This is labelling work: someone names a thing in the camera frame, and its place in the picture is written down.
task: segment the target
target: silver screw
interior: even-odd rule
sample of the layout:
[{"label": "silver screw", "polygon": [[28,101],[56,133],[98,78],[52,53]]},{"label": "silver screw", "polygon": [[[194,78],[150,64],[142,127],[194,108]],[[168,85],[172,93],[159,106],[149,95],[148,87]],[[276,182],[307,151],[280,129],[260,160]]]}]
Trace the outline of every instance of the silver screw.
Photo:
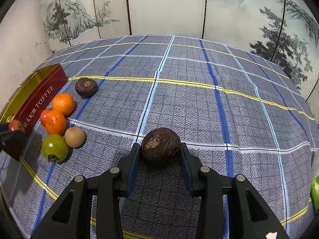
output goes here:
[{"label": "silver screw", "polygon": [[118,173],[120,171],[120,169],[118,167],[113,167],[110,170],[110,173]]},{"label": "silver screw", "polygon": [[236,176],[236,179],[239,180],[240,182],[243,182],[245,180],[245,177],[241,174]]},{"label": "silver screw", "polygon": [[201,170],[202,172],[209,172],[211,169],[209,169],[209,167],[207,167],[207,166],[202,166],[202,167],[200,168],[200,170]]},{"label": "silver screw", "polygon": [[77,175],[77,176],[74,178],[74,180],[75,180],[76,182],[81,182],[81,181],[83,180],[83,176],[82,176],[82,175]]}]

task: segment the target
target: red tomato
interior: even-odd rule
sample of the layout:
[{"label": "red tomato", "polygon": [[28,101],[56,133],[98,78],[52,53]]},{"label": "red tomato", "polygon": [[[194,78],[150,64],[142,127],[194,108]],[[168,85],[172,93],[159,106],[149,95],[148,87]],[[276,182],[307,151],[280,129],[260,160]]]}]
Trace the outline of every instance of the red tomato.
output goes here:
[{"label": "red tomato", "polygon": [[42,126],[44,126],[44,127],[45,127],[45,117],[47,116],[47,113],[50,111],[51,111],[51,109],[45,109],[44,111],[41,112],[40,121],[41,121]]},{"label": "red tomato", "polygon": [[22,123],[17,119],[12,120],[9,123],[8,130],[14,131],[14,130],[18,130],[18,129],[21,129],[24,132],[24,127],[23,127]]}]

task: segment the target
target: wall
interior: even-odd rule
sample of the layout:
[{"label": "wall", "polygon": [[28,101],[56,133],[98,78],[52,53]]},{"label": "wall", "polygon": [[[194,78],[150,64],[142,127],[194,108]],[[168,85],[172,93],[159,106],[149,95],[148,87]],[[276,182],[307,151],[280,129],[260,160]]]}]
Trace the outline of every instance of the wall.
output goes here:
[{"label": "wall", "polygon": [[52,55],[38,0],[16,0],[0,24],[0,108],[25,78]]},{"label": "wall", "polygon": [[319,25],[303,0],[207,0],[206,10],[205,0],[127,1],[40,0],[52,50],[118,35],[189,36],[273,58],[305,99],[319,78]]}]

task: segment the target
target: green object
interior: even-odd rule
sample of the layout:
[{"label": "green object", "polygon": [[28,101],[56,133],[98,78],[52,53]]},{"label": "green object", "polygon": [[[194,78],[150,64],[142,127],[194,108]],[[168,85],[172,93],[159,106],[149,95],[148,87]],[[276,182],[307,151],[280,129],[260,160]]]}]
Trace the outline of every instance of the green object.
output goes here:
[{"label": "green object", "polygon": [[12,120],[12,116],[9,116],[9,117],[7,117],[7,119],[6,119],[6,123],[9,123],[10,121]]},{"label": "green object", "polygon": [[42,142],[42,154],[51,163],[62,162],[69,152],[64,138],[57,134],[47,136]]},{"label": "green object", "polygon": [[310,195],[314,211],[317,212],[319,210],[319,176],[311,180]]}]

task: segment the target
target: triangular cutout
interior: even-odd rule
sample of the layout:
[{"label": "triangular cutout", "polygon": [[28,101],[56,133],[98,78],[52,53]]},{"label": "triangular cutout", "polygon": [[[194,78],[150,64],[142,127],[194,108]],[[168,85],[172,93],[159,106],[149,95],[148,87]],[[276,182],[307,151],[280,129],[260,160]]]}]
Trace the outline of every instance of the triangular cutout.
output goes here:
[{"label": "triangular cutout", "polygon": [[262,206],[258,203],[253,194],[248,190],[246,191],[246,198],[252,222],[258,222],[268,219],[268,216]]},{"label": "triangular cutout", "polygon": [[73,191],[70,191],[69,194],[63,200],[63,202],[60,204],[59,208],[53,214],[53,221],[64,224],[67,224],[69,222],[73,198]]}]

